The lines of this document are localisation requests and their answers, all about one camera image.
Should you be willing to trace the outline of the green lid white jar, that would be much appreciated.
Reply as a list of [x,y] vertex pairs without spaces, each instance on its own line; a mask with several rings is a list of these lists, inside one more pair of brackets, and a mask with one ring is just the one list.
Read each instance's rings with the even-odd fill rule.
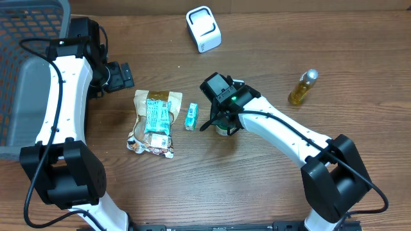
[[232,133],[231,128],[222,125],[216,125],[215,129],[219,135],[223,136],[230,136],[230,134]]

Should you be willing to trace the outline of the green white Kleenex tissue pack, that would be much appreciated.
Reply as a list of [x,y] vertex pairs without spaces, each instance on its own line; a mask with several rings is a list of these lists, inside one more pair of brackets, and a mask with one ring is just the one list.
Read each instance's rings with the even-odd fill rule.
[[196,103],[190,103],[188,112],[184,122],[185,129],[188,131],[194,131],[197,125],[198,119],[198,105]]

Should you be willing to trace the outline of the brown snack packet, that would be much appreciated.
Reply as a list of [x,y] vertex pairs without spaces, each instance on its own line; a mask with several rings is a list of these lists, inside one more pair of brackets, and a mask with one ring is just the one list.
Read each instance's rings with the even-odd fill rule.
[[[144,128],[146,124],[146,100],[147,99],[157,99],[162,101],[169,101],[171,103],[170,107],[170,134],[171,136],[171,127],[173,123],[177,120],[180,107],[182,103],[182,93],[181,92],[170,92],[170,91],[149,91],[149,90],[137,90],[134,95],[134,106],[136,110],[136,123],[129,133],[128,138],[134,136],[137,140],[142,140],[144,135]],[[156,133],[160,135],[165,135],[164,133],[159,132],[149,132]]]

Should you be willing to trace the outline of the teal snack packet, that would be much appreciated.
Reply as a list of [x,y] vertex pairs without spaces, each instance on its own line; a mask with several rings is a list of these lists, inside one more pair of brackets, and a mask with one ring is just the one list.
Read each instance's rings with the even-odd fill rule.
[[159,132],[170,134],[170,107],[169,101],[157,99],[146,100],[146,124],[144,133]]

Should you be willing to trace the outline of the white labelled snack packet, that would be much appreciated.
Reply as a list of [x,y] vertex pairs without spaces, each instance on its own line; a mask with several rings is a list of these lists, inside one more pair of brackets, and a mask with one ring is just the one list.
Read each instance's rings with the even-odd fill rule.
[[172,138],[167,135],[147,133],[141,141],[131,136],[127,140],[127,148],[137,154],[147,152],[165,158],[174,157]]

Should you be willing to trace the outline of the yellow oil bottle silver cap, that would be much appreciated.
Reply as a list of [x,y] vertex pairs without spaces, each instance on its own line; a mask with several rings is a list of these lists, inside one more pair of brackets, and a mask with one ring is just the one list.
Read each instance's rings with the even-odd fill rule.
[[306,97],[309,90],[311,90],[317,79],[319,73],[316,69],[306,71],[299,79],[298,84],[288,95],[288,101],[293,105],[300,105]]

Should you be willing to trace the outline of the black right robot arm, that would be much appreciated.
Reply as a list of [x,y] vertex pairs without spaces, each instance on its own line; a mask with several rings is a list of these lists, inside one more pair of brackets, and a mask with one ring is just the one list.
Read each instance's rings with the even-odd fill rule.
[[311,212],[300,230],[345,230],[353,206],[370,190],[370,176],[354,142],[345,135],[332,139],[280,112],[241,80],[213,73],[200,85],[211,102],[210,120],[231,136],[246,130],[284,153],[301,170]]

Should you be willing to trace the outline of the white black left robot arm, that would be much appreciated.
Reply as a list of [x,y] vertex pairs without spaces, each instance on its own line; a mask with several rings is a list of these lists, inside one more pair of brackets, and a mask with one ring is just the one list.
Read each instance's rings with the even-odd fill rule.
[[87,102],[134,86],[128,64],[110,62],[108,38],[96,21],[72,19],[64,38],[48,39],[43,59],[50,88],[35,144],[19,162],[37,193],[64,216],[79,215],[94,230],[132,230],[133,221],[107,192],[105,168],[85,142]]

